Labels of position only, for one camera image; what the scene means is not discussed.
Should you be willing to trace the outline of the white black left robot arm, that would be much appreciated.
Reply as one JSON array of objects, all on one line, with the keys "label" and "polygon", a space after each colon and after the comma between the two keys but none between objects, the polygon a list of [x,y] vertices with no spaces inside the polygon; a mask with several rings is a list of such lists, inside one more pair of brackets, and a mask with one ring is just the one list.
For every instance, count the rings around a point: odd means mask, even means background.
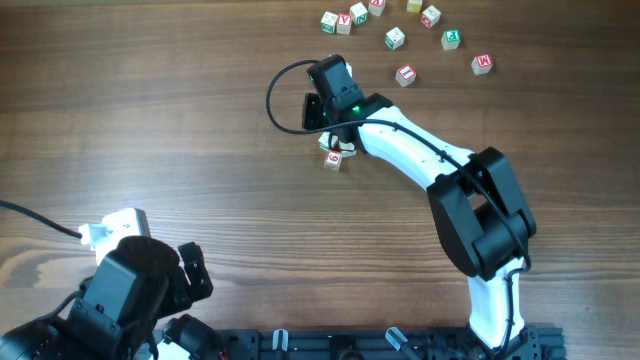
[{"label": "white black left robot arm", "polygon": [[57,310],[1,338],[4,359],[132,359],[140,348],[159,358],[157,322],[168,318],[163,339],[191,359],[223,359],[219,334],[186,310],[211,296],[213,285],[201,248],[176,249],[147,236],[123,238],[101,260],[95,274]]}]

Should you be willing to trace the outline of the red I letter block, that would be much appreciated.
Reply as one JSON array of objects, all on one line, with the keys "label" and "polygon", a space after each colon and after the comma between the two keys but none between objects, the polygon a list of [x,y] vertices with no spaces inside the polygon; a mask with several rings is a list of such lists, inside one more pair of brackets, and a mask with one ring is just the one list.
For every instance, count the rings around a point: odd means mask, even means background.
[{"label": "red I letter block", "polygon": [[401,87],[407,87],[416,79],[416,71],[410,64],[405,64],[396,71],[395,80]]}]

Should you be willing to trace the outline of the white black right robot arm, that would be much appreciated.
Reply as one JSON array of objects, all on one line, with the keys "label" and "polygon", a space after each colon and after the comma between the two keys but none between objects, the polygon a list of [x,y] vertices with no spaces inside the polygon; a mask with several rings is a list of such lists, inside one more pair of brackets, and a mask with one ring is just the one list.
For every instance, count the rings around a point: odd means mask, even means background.
[{"label": "white black right robot arm", "polygon": [[511,355],[524,328],[518,281],[531,268],[536,224],[506,157],[450,145],[389,99],[365,96],[339,55],[312,61],[307,73],[316,91],[305,101],[304,129],[333,131],[426,191],[441,246],[469,280],[471,330],[493,358]]}]

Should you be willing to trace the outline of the red 6 number block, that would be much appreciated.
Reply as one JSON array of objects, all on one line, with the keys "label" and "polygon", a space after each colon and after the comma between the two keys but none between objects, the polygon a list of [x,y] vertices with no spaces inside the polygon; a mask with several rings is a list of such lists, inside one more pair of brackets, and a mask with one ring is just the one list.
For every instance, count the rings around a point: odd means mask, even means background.
[{"label": "red 6 number block", "polygon": [[339,171],[343,155],[339,151],[329,150],[326,152],[324,167],[333,171]]}]

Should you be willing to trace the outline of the green-sided bird block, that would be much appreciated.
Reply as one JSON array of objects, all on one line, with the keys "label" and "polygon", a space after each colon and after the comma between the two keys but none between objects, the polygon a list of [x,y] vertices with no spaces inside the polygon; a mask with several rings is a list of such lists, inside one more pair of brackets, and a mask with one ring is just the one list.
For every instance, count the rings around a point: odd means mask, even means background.
[{"label": "green-sided bird block", "polygon": [[332,134],[330,132],[323,132],[320,138],[318,139],[319,147],[323,151],[329,151],[332,149],[333,145]]}]

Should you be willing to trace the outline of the blue-sided snail block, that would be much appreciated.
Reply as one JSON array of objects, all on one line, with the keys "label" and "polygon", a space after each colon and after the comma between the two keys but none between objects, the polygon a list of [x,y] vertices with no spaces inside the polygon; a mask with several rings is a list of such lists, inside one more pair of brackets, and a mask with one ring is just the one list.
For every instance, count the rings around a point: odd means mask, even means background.
[{"label": "blue-sided snail block", "polygon": [[339,142],[338,145],[343,157],[352,157],[357,154],[357,149],[353,143]]}]

